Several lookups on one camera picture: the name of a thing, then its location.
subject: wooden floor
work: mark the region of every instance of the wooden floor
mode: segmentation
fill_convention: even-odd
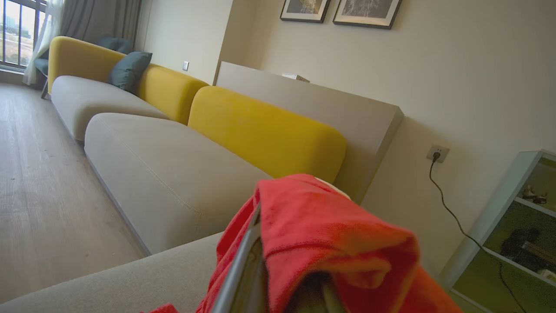
[[[0,84],[0,303],[141,257],[52,103]]]

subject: framed picture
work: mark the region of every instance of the framed picture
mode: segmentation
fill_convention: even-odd
[[[282,8],[282,21],[324,22],[330,0],[286,0]]]
[[[340,0],[334,24],[391,29],[401,0]]]

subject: yellow sofa backrest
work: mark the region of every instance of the yellow sofa backrest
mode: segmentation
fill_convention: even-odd
[[[108,82],[110,71],[126,55],[75,38],[58,36],[50,44],[48,91],[54,80],[71,75]],[[191,102],[207,83],[165,67],[150,64],[141,76],[137,96],[171,120],[187,124]]]
[[[197,92],[188,126],[274,178],[306,173],[332,183],[346,149],[328,125],[215,86]]]

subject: black cable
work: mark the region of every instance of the black cable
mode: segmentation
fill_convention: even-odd
[[[498,258],[494,257],[493,255],[491,255],[490,253],[488,253],[485,248],[483,247],[482,244],[480,244],[477,240],[475,240],[473,237],[471,237],[470,235],[466,234],[463,231],[463,228],[461,227],[461,224],[459,222],[458,217],[454,214],[454,212],[452,212],[447,206],[446,203],[444,203],[444,192],[442,192],[442,189],[440,188],[440,186],[438,186],[438,184],[433,180],[433,166],[434,163],[436,163],[436,160],[438,160],[438,157],[440,157],[440,154],[438,152],[433,154],[433,162],[430,165],[430,170],[429,170],[429,179],[431,182],[433,182],[433,184],[438,188],[438,191],[440,191],[440,198],[442,200],[442,205],[444,206],[444,208],[450,212],[450,214],[454,217],[455,221],[458,223],[458,227],[459,230],[461,231],[461,233],[466,236],[467,238],[471,239],[481,250],[483,250],[486,255],[492,257],[493,259],[495,259],[496,261],[498,261],[498,264],[500,264],[499,268],[498,268],[498,276],[500,277],[500,280],[502,281],[502,284],[504,284],[504,287],[506,287],[506,289],[508,289],[508,291],[510,292],[510,295],[512,296],[512,298],[514,299],[515,303],[521,308],[521,310],[524,313],[527,313],[527,311],[522,307],[521,303],[519,303],[518,299],[515,297],[512,289],[510,288],[510,286],[508,286],[508,284],[506,283],[506,281],[504,280],[504,277],[502,276],[502,261],[499,260]]]

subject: electrical outlet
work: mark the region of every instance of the electrical outlet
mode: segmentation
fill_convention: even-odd
[[[440,153],[440,158],[438,158],[436,161],[438,163],[442,163],[444,162],[444,159],[446,158],[446,156],[448,155],[448,152],[450,152],[450,149],[444,147],[444,146],[439,146],[439,145],[433,145],[429,152],[426,154],[426,158],[429,160],[434,159],[433,154],[435,152]]]

